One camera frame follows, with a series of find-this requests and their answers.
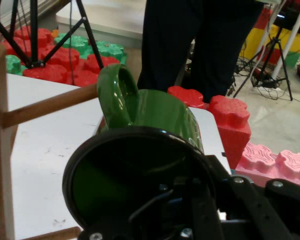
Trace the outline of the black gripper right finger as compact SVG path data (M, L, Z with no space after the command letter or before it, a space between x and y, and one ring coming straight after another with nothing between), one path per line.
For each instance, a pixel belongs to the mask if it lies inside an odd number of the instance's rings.
M214 155L209 157L209 170L217 207L230 218L248 221L248 236L300 240L300 185L274 178L260 187L243 176L229 175Z

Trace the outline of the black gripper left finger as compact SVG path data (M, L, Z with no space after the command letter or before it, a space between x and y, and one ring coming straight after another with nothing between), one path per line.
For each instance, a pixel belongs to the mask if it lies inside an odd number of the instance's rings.
M217 240L221 222L207 178L93 174L77 181L81 240Z

